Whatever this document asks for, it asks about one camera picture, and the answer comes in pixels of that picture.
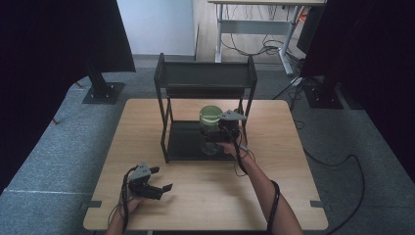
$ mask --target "forearm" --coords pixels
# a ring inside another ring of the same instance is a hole
[[[254,162],[251,156],[242,159],[250,181],[258,198],[265,219],[271,213],[275,197],[275,188],[262,169]],[[281,194],[277,211],[274,217],[272,232],[277,234],[302,234],[302,230],[293,210]]]
[[[122,234],[122,226],[124,223],[122,214],[122,207],[118,207],[114,212],[113,219],[111,220],[110,225],[108,226],[106,235]]]

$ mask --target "wooden table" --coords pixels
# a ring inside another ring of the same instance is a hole
[[[199,110],[216,105],[233,110],[233,100],[174,100],[175,119],[199,119]],[[171,161],[161,151],[161,114],[156,99],[127,101],[108,152],[84,227],[107,229],[107,219],[118,202],[122,177],[145,161],[159,166],[149,183],[173,183],[160,201],[147,200],[129,220],[129,230],[265,230],[254,189],[247,176],[238,177],[233,161]],[[304,230],[328,226],[288,105],[284,101],[254,100],[247,123],[249,147],[269,178],[279,183]]]
[[[287,75],[293,75],[293,69],[287,59],[287,49],[290,44],[291,36],[296,28],[297,18],[300,7],[313,6],[323,7],[327,0],[208,0],[209,3],[219,6],[219,15],[217,18],[217,38],[215,61],[221,62],[221,41],[222,33],[239,33],[239,34],[270,34],[285,35],[283,47],[278,51],[281,62]],[[289,21],[242,21],[242,20],[224,20],[223,4],[232,5],[280,5],[295,6],[294,13]]]

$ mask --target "table leg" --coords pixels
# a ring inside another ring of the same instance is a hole
[[[214,61],[220,63],[222,60],[222,52],[220,51],[220,46],[222,44],[222,13],[223,13],[223,4],[219,4],[219,19],[217,19],[217,40],[216,40],[216,53],[214,55]]]
[[[290,25],[288,27],[288,32],[287,32],[286,39],[284,41],[283,48],[278,52],[287,75],[294,75],[290,62],[287,59],[287,49],[288,49],[288,45],[290,44],[291,36],[293,35],[294,29],[295,29],[299,11],[300,11],[300,7],[296,6],[294,8],[293,18],[290,20]]]

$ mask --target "black metal shelf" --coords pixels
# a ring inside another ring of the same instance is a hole
[[[231,156],[224,155],[223,151],[216,155],[203,153],[199,121],[174,120],[171,99],[236,99],[239,100],[238,110],[248,117],[257,81],[253,58],[249,57],[247,63],[182,63],[166,62],[161,53],[154,81],[163,124],[161,148],[165,162],[233,160]],[[167,99],[166,109],[162,102],[162,89],[165,90],[164,99]],[[242,102],[247,89],[250,89],[250,93],[244,111]],[[164,142],[169,121],[170,136],[166,149]]]

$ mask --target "white wall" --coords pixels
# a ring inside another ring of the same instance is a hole
[[[117,0],[133,55],[195,55],[192,0]]]

